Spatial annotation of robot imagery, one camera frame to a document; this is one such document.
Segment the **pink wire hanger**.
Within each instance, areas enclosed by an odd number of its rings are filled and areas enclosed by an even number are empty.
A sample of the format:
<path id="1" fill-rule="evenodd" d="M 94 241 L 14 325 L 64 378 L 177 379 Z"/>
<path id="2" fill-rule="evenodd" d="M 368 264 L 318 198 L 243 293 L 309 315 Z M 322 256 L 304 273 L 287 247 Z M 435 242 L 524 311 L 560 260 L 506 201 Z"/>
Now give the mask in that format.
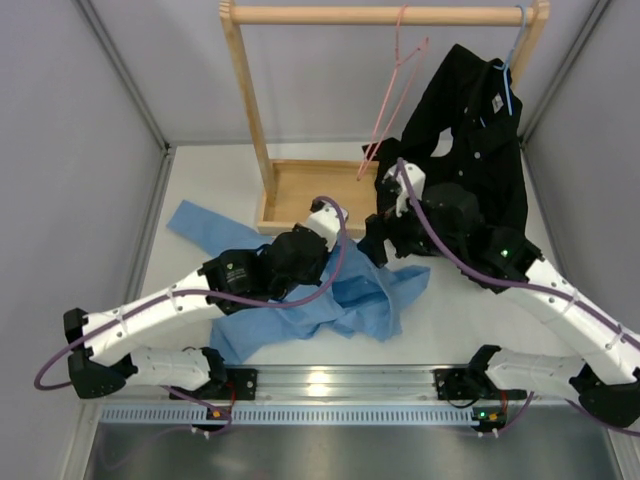
<path id="1" fill-rule="evenodd" d="M 359 164 L 356 180 L 361 181 L 364 179 L 364 175 L 367 173 L 370 164 L 377 155 L 381 148 L 381 143 L 385 137 L 389 134 L 391 127 L 394 125 L 397 116 L 399 115 L 400 108 L 404 105 L 408 92 L 415 81 L 416 75 L 423 65 L 429 48 L 429 37 L 424 36 L 415 47 L 406 53 L 401 49 L 401 28 L 406 16 L 406 12 L 409 9 L 407 4 L 400 7 L 396 16 L 394 26 L 394 65 L 391 71 L 391 76 L 387 84 L 383 99 L 380 104 L 380 108 L 374 123 L 373 130 L 370 135 L 369 143 L 365 146 L 362 160 Z M 390 107 L 392 96 L 396 91 L 396 84 L 400 77 L 400 71 L 407 63 L 413 63 L 411 73 L 406 78 L 402 90 L 395 99 L 393 107 Z"/>

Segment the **light blue shirt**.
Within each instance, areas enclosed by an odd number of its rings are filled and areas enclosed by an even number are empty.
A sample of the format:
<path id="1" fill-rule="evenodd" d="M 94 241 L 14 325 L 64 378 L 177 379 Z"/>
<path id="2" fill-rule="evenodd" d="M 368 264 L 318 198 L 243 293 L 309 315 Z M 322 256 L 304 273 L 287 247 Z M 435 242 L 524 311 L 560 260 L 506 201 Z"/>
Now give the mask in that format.
<path id="1" fill-rule="evenodd" d="M 246 225 L 192 202 L 180 203 L 167 227 L 215 258 L 228 249 L 256 249 L 271 239 Z M 353 241 L 337 269 L 334 251 L 322 275 L 336 280 L 318 299 L 288 309 L 248 309 L 215 320 L 210 347 L 226 362 L 242 364 L 261 348 L 307 340 L 320 330 L 345 338 L 364 334 L 384 342 L 402 333 L 400 313 L 426 290 L 430 269 L 408 266 L 392 271 L 376 268 Z"/>

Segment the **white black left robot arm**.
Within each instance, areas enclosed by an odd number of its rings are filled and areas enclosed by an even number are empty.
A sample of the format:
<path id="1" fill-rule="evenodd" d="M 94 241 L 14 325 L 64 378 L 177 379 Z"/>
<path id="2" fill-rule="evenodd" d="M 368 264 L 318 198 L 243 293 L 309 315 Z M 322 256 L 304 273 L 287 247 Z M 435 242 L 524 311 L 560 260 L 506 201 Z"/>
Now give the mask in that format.
<path id="1" fill-rule="evenodd" d="M 338 229 L 297 224 L 256 249 L 230 249 L 162 292 L 117 307 L 63 316 L 72 347 L 68 373 L 82 399 L 126 386 L 168 386 L 213 399 L 225 390 L 222 355 L 210 347 L 151 348 L 152 337 L 284 299 L 300 285 L 319 285 Z"/>

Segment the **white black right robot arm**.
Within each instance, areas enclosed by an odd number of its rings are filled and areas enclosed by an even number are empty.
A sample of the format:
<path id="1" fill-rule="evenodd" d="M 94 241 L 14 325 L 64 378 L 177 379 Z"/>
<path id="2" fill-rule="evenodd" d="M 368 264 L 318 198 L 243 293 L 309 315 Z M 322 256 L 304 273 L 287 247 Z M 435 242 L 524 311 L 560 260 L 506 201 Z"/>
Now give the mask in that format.
<path id="1" fill-rule="evenodd" d="M 639 336 L 582 296 L 522 228 L 500 225 L 483 199 L 456 182 L 427 185 L 423 175 L 376 181 L 376 213 L 359 249 L 376 266 L 397 257 L 441 256 L 470 281 L 518 304 L 564 342 L 569 356 L 521 353 L 485 344 L 461 383 L 474 399 L 504 391 L 561 398 L 612 429 L 639 421 Z"/>

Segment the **black shirt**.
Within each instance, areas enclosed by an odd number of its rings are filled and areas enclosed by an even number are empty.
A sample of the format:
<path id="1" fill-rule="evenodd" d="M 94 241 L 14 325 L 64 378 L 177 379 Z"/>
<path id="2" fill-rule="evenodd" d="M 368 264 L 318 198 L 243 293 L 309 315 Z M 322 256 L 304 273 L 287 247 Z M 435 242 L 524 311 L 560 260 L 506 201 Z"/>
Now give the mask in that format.
<path id="1" fill-rule="evenodd" d="M 381 143 L 375 182 L 398 158 L 417 165 L 428 186 L 456 183 L 473 193 L 485 228 L 469 241 L 483 250 L 499 228 L 523 232 L 528 205 L 516 121 L 480 128 L 477 120 L 486 61 L 460 44 L 446 54 L 399 138 Z"/>

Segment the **wooden clothes rack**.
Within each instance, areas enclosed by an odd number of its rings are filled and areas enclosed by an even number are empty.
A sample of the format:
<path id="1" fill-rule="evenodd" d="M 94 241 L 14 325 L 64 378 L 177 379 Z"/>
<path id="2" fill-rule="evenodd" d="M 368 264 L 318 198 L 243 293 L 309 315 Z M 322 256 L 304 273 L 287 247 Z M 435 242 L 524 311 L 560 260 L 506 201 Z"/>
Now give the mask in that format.
<path id="1" fill-rule="evenodd" d="M 232 1 L 219 4 L 219 17 L 234 68 L 257 165 L 263 194 L 256 227 L 275 235 L 305 217 L 311 200 L 328 194 L 349 212 L 349 232 L 360 237 L 364 220 L 373 213 L 375 171 L 369 168 L 356 180 L 355 161 L 314 159 L 273 159 L 270 157 L 261 123 L 249 62 L 241 28 L 244 25 L 348 25 L 395 26 L 400 7 L 366 6 L 238 6 Z M 515 53 L 514 83 L 518 83 L 534 52 L 550 15 L 547 1 L 534 1 L 526 8 L 527 27 Z M 403 25 L 442 27 L 519 27 L 517 7 L 409 7 Z"/>

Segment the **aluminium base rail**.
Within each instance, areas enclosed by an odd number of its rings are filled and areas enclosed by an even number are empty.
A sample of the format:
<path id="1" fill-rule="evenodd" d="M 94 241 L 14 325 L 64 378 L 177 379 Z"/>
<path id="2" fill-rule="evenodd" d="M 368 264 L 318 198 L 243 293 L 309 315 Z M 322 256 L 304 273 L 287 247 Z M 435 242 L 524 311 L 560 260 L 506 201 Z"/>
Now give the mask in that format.
<path id="1" fill-rule="evenodd" d="M 169 352 L 143 350 L 123 357 L 111 366 L 82 356 L 68 361 L 71 384 L 83 399 L 112 395 L 127 386 L 169 388 L 173 397 L 189 397 L 176 387 L 195 391 L 210 381 L 227 380 L 228 367 L 217 351 L 211 349 Z M 639 397 L 639 366 L 606 365 L 598 369 L 579 357 L 517 355 L 501 350 L 489 361 L 489 379 L 500 389 L 502 398 L 522 399 L 531 392 L 579 402 L 586 408 L 604 409 L 634 406 Z M 434 371 L 425 386 L 429 397 L 438 399 Z M 302 398 L 363 399 L 376 392 L 392 389 L 415 390 L 414 371 L 345 370 L 320 368 L 305 371 L 290 368 L 267 376 L 268 390 L 289 389 Z"/>

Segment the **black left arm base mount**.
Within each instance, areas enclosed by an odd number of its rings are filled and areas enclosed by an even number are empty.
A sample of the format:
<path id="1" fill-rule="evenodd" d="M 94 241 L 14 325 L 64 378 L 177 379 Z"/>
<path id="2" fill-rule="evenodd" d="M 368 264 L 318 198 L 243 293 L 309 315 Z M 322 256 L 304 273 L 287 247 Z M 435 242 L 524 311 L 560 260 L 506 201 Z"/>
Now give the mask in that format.
<path id="1" fill-rule="evenodd" d="M 258 386 L 258 370 L 252 368 L 227 368 L 227 380 L 210 381 L 195 391 L 188 391 L 179 387 L 181 394 L 199 400 L 240 400 L 253 401 L 256 398 Z"/>

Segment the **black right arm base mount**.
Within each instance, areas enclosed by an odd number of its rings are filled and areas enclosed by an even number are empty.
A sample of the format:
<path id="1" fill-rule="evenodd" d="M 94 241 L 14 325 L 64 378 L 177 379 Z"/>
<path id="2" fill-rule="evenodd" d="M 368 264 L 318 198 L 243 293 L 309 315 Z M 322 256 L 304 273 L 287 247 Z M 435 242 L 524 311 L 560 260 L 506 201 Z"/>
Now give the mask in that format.
<path id="1" fill-rule="evenodd" d="M 434 380 L 438 399 L 466 401 L 466 406 L 479 400 L 500 401 L 500 389 L 487 375 L 489 361 L 500 351 L 499 346 L 483 345 L 466 365 L 436 369 Z"/>

